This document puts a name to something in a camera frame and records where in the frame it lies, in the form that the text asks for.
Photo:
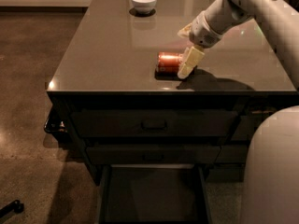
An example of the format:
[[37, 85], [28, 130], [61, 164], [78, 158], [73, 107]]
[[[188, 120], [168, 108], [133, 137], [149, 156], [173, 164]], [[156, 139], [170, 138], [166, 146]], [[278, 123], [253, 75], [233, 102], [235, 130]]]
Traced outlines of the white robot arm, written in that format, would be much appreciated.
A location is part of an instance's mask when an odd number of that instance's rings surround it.
[[[282, 69], [257, 66], [259, 83], [290, 81], [299, 89], [299, 14], [284, 0], [216, 0], [178, 34], [188, 37], [178, 70], [186, 78], [232, 27], [254, 19]], [[246, 160], [240, 224], [299, 224], [299, 106], [267, 118], [252, 136]]]

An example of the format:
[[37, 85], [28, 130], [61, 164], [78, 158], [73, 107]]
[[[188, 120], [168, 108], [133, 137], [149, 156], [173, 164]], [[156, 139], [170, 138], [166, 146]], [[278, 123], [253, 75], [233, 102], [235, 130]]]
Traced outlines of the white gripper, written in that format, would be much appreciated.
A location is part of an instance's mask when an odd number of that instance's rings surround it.
[[205, 56], [203, 48], [212, 48], [222, 39], [222, 35], [216, 33], [207, 23], [204, 11], [202, 11], [192, 23], [180, 29], [178, 36], [181, 38], [189, 38], [193, 44], [195, 44], [191, 47], [187, 47], [182, 55], [178, 67], [179, 79], [187, 78], [194, 67], [201, 62]]

